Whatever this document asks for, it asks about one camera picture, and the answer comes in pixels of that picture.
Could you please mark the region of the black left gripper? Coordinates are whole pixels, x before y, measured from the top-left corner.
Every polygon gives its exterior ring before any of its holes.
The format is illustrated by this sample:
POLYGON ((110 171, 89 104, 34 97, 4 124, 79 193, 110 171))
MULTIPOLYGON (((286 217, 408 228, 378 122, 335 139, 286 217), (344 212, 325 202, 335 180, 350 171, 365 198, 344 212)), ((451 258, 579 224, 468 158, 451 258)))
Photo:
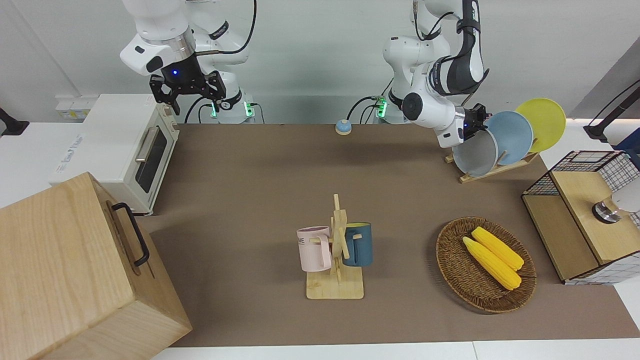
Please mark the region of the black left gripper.
POLYGON ((486 107, 483 104, 477 103, 473 108, 465 108, 464 114, 463 139, 471 139, 477 132, 486 132, 489 128, 487 121, 491 116, 487 115, 486 107))

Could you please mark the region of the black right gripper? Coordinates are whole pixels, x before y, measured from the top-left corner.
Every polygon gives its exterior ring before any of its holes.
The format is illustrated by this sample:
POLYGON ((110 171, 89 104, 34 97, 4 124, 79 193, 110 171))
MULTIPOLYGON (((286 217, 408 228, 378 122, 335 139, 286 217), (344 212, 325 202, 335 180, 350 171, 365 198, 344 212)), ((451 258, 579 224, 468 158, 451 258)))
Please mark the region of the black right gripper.
POLYGON ((209 75, 202 73, 197 55, 176 63, 167 64, 160 69, 162 76, 150 76, 150 89, 156 103, 169 106, 176 116, 181 113, 177 98, 180 95, 199 94, 211 101, 227 98, 227 89, 219 71, 209 75))

